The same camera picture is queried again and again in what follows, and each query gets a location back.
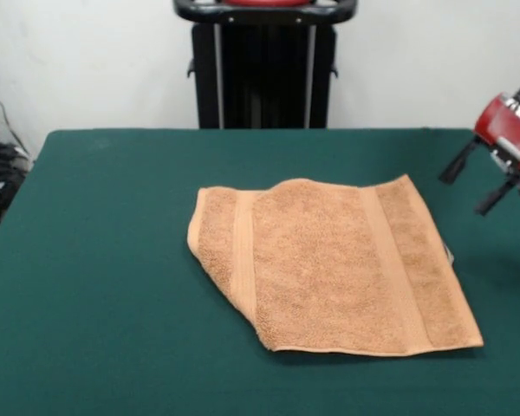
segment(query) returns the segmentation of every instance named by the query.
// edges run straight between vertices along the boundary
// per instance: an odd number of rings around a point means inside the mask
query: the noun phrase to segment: towel
[[[484,344],[408,176],[202,188],[187,243],[269,350],[408,356]]]

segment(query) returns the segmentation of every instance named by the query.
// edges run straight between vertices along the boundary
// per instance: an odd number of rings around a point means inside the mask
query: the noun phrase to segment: white wall
[[[0,97],[37,153],[57,128],[196,127],[171,0],[0,0]],[[360,0],[330,127],[470,127],[520,86],[520,0]]]

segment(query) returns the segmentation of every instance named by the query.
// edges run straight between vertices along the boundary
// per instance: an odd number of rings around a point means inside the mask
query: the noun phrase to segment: table
[[[60,131],[0,228],[0,416],[520,414],[520,198],[466,130]],[[381,359],[271,353],[187,249],[200,186],[407,173],[485,339]]]

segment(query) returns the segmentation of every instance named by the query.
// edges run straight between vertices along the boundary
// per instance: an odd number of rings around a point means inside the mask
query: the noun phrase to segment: black cable
[[[19,136],[17,135],[17,133],[14,131],[13,127],[11,126],[10,120],[8,119],[8,114],[6,113],[6,107],[4,106],[4,104],[1,101],[0,101],[0,108],[2,109],[2,116],[3,116],[4,124],[6,125],[8,130],[10,130],[10,133],[14,137],[17,144],[23,149],[24,152],[29,154],[27,147],[23,144],[22,140],[19,138]]]

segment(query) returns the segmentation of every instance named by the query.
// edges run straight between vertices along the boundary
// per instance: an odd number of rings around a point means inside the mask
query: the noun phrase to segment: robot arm
[[[454,183],[470,154],[476,148],[485,146],[506,175],[503,184],[476,208],[476,213],[485,215],[513,188],[517,187],[520,193],[520,90],[512,97],[507,94],[497,96],[479,117],[474,133],[474,139],[462,149],[439,179],[448,185]]]

